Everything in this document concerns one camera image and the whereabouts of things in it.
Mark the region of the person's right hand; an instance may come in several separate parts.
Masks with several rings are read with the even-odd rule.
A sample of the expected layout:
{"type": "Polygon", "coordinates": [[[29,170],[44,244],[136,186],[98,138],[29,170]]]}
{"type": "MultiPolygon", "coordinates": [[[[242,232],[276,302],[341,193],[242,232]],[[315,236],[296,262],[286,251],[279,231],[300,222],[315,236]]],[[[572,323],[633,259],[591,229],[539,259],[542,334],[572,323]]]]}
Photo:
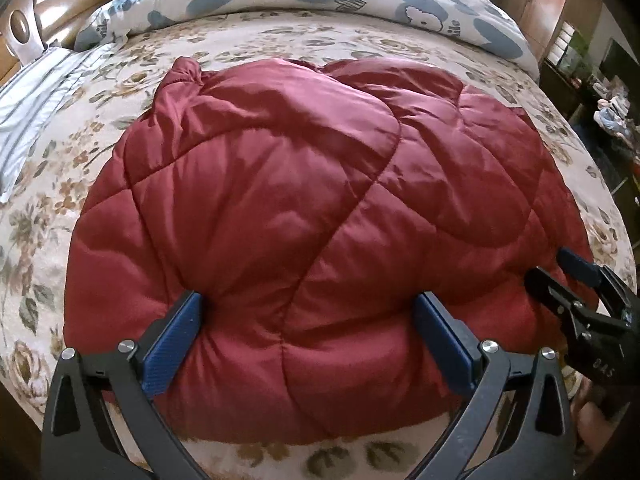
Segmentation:
{"type": "Polygon", "coordinates": [[[582,377],[580,386],[570,402],[570,411],[577,431],[579,443],[576,457],[579,463],[590,463],[612,438],[625,409],[605,415],[601,405],[600,391],[588,378],[582,377]]]}

